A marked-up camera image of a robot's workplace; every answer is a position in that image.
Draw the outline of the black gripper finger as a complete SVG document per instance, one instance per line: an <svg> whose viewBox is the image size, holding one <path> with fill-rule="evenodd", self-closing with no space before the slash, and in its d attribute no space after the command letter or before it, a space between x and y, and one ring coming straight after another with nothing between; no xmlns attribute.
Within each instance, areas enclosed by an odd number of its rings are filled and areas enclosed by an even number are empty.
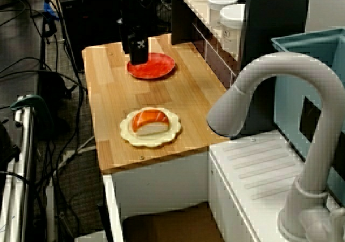
<svg viewBox="0 0 345 242"><path fill-rule="evenodd" d="M121 36L121 41L122 41L122 47L125 52L125 54L129 54L129 43L128 43L128 37L130 33L128 28L126 27L125 24L121 23L120 24L120 36Z"/></svg>
<svg viewBox="0 0 345 242"><path fill-rule="evenodd" d="M143 35L128 36L130 62L132 65L144 64L148 61L148 38Z"/></svg>

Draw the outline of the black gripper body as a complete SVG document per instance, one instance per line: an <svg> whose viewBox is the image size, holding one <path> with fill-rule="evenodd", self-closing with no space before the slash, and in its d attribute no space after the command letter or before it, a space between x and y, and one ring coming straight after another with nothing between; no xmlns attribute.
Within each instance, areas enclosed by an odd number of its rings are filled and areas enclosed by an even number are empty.
<svg viewBox="0 0 345 242"><path fill-rule="evenodd" d="M150 0L119 0L121 37L148 37Z"/></svg>

